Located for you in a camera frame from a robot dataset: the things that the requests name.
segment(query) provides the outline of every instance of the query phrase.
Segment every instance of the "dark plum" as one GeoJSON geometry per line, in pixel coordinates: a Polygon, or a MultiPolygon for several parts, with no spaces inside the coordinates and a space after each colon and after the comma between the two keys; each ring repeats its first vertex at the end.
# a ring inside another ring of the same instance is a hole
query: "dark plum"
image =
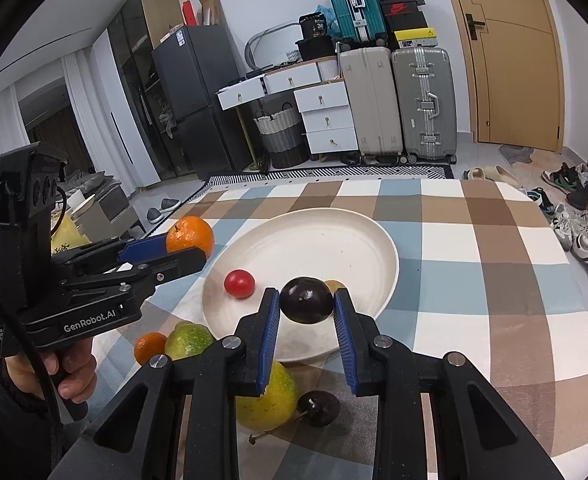
{"type": "Polygon", "coordinates": [[[307,424],[321,428],[336,420],[341,412],[341,402],[330,392],[312,390],[300,396],[297,408],[307,424]]]}
{"type": "Polygon", "coordinates": [[[333,306],[330,289],[316,278],[294,278],[280,291],[281,312],[297,323],[319,323],[331,316],[333,306]]]}

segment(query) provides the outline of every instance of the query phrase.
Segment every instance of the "yellow bag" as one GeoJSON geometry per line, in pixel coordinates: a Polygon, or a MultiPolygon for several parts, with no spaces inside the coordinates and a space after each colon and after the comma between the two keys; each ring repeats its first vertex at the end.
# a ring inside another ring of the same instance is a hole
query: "yellow bag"
{"type": "MultiPolygon", "coordinates": [[[[56,225],[58,215],[52,217],[52,227],[56,225]]],[[[74,249],[90,243],[87,236],[78,232],[78,228],[69,215],[63,216],[63,221],[58,226],[56,232],[52,235],[52,254],[60,253],[67,249],[74,249]]]]}

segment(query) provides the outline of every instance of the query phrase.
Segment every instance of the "refrigerator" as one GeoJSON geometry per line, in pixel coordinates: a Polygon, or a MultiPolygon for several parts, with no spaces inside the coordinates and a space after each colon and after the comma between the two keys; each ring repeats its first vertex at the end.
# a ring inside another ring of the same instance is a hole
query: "refrigerator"
{"type": "Polygon", "coordinates": [[[152,55],[178,137],[198,177],[243,171],[251,155],[240,120],[234,108],[222,110],[216,96],[238,78],[225,29],[186,25],[152,55]]]}

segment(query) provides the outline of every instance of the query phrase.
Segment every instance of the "black shoe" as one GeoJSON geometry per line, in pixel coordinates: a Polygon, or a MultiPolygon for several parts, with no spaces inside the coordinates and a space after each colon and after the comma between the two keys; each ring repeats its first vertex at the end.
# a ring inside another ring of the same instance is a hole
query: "black shoe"
{"type": "Polygon", "coordinates": [[[567,202],[570,205],[573,205],[576,209],[580,211],[584,211],[587,209],[588,203],[588,182],[586,186],[583,186],[580,181],[578,181],[578,185],[576,186],[576,190],[570,192],[567,195],[567,202]]]}
{"type": "Polygon", "coordinates": [[[549,200],[547,193],[544,192],[542,187],[535,187],[534,191],[536,191],[540,198],[542,199],[541,205],[539,205],[540,210],[548,216],[552,216],[554,214],[555,206],[552,204],[552,201],[549,200]]]}
{"type": "Polygon", "coordinates": [[[181,201],[176,200],[175,198],[164,198],[161,202],[161,213],[169,213],[170,211],[173,211],[180,203],[181,201]]]}
{"type": "Polygon", "coordinates": [[[155,207],[151,207],[147,210],[147,221],[151,224],[158,224],[163,219],[161,212],[155,207]]]}
{"type": "Polygon", "coordinates": [[[575,190],[580,183],[576,167],[570,168],[566,162],[561,165],[560,170],[551,173],[543,171],[540,176],[547,184],[557,187],[565,193],[575,190]]]}

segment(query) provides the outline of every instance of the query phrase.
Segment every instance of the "teal suitcase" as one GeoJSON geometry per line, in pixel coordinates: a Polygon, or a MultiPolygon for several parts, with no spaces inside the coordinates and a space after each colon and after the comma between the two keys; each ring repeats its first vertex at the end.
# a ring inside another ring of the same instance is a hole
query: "teal suitcase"
{"type": "Polygon", "coordinates": [[[379,0],[331,0],[343,38],[365,46],[385,46],[387,28],[379,0]]]}

